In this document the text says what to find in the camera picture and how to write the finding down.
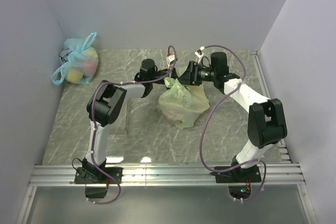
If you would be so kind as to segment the pale green plastic bag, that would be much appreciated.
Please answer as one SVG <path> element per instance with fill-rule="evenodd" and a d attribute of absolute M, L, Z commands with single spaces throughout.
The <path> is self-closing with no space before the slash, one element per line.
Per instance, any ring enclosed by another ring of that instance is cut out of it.
<path fill-rule="evenodd" d="M 164 117 L 179 129 L 194 126 L 198 117 L 209 109 L 204 86 L 184 86 L 173 79 L 173 86 L 158 99 Z"/>

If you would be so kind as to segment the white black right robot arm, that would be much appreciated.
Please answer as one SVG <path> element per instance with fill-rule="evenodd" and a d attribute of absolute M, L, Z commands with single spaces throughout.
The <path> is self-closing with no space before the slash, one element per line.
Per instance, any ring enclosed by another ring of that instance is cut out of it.
<path fill-rule="evenodd" d="M 232 98 L 248 113 L 248 141 L 234 157 L 232 167 L 224 170 L 211 169 L 213 173 L 231 171 L 232 178 L 242 182 L 264 153 L 287 136 L 282 102 L 263 96 L 245 84 L 237 74 L 231 73 L 224 52 L 212 53 L 208 67 L 203 65 L 203 52 L 197 50 L 195 54 L 197 61 L 189 62 L 187 69 L 179 77 L 179 82 L 192 86 L 211 82 L 225 98 Z"/>

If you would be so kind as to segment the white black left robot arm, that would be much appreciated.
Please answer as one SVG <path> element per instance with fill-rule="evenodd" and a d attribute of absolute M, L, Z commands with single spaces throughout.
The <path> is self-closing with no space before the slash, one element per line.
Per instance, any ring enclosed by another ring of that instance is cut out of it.
<path fill-rule="evenodd" d="M 107 176 L 106 145 L 110 126 L 118 119 L 124 101 L 145 98 L 153 84 L 164 84 L 164 78 L 175 74 L 176 55 L 168 55 L 168 68 L 158 70 L 154 60 L 144 59 L 133 81 L 113 83 L 101 81 L 87 104 L 90 119 L 89 149 L 82 161 L 82 168 L 93 183 L 102 182 Z"/>

